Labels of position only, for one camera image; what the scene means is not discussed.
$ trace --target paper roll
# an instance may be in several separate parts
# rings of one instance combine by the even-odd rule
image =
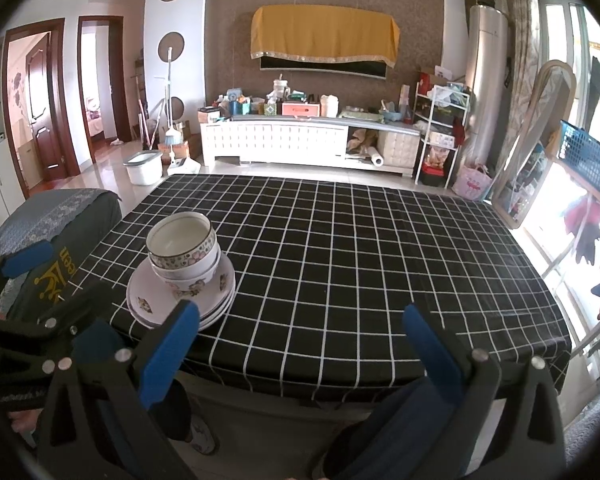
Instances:
[[[379,168],[384,164],[384,158],[382,158],[382,155],[378,153],[378,150],[373,147],[369,147],[366,149],[366,152],[371,157],[371,162],[376,168]]]

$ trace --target blue basket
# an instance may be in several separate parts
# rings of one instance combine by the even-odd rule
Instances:
[[[558,158],[600,192],[600,142],[567,121],[561,123]]]

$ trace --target stack of plates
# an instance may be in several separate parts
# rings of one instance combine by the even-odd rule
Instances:
[[[136,321],[145,327],[160,326],[180,300],[189,300],[200,311],[200,328],[215,323],[234,302],[235,271],[222,253],[213,278],[199,292],[173,290],[161,280],[147,257],[131,275],[126,287],[126,304]]]

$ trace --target stacked bowls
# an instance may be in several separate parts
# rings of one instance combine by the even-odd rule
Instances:
[[[209,219],[189,211],[158,222],[146,246],[156,275],[173,290],[194,296],[213,278],[222,255]]]

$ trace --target black checkered tablecloth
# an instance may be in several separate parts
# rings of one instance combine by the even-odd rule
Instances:
[[[112,285],[110,323],[146,328],[125,301],[149,229],[207,215],[234,264],[237,296],[201,332],[183,370],[256,392],[375,400],[423,373],[401,327],[427,305],[468,348],[543,356],[561,388],[570,340],[554,298],[486,204],[382,187],[234,175],[172,176],[87,257],[69,295]]]

